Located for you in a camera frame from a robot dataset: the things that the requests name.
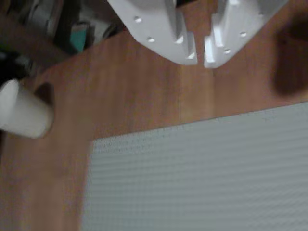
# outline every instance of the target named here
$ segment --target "textured surface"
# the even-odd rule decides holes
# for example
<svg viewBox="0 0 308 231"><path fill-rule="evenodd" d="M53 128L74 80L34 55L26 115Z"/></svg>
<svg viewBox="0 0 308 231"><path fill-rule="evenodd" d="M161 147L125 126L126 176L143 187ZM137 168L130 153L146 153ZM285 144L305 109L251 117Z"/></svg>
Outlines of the textured surface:
<svg viewBox="0 0 308 231"><path fill-rule="evenodd" d="M83 231L306 231L308 104L94 142Z"/></svg>
<svg viewBox="0 0 308 231"><path fill-rule="evenodd" d="M199 51L216 2L198 0L181 8ZM52 84L55 121L43 139L9 135L4 141L1 231L79 230L93 139L308 100L307 42L277 41L280 30L307 11L307 0L290 0L215 70L203 67L201 52L199 65L173 64L126 31L29 79L32 90Z"/></svg>

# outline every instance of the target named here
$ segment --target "white plastic part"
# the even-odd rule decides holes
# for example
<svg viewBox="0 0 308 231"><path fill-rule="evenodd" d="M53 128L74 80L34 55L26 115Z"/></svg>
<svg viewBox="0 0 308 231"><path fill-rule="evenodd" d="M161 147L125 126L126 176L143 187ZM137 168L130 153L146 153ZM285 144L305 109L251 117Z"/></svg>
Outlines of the white plastic part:
<svg viewBox="0 0 308 231"><path fill-rule="evenodd" d="M183 65L197 64L192 32L187 32L176 0L108 0L132 36L143 46Z"/></svg>
<svg viewBox="0 0 308 231"><path fill-rule="evenodd" d="M205 67L232 58L288 0L219 0L212 30L205 37Z"/></svg>

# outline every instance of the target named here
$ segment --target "gray textured mat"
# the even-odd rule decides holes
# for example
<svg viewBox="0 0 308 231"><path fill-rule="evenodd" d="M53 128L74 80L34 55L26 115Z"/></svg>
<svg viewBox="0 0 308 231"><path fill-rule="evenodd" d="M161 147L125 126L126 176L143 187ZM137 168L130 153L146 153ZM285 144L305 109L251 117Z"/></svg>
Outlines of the gray textured mat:
<svg viewBox="0 0 308 231"><path fill-rule="evenodd" d="M308 104L96 140L83 231L307 231Z"/></svg>

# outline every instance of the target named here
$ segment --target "wooden table surface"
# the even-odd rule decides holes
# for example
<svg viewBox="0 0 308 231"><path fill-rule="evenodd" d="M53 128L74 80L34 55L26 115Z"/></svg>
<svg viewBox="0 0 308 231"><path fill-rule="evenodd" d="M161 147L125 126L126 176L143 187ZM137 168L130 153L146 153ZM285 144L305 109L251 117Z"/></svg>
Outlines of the wooden table surface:
<svg viewBox="0 0 308 231"><path fill-rule="evenodd" d="M203 39L214 2L199 0L181 9L195 34L199 65L173 64L126 31L26 83L33 91L52 86L55 121L42 139L5 139L1 230L78 230L95 138L308 99L308 46L286 33L304 19L308 1L291 0L227 64L211 70L203 66Z"/></svg>

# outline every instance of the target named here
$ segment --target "white paper cup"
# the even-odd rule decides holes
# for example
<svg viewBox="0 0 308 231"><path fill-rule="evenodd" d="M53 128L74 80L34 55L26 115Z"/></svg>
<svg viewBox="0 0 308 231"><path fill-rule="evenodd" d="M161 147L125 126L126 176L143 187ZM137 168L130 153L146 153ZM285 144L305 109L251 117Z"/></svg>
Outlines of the white paper cup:
<svg viewBox="0 0 308 231"><path fill-rule="evenodd" d="M0 129L38 138L46 134L52 122L52 108L17 80L3 84L0 89Z"/></svg>

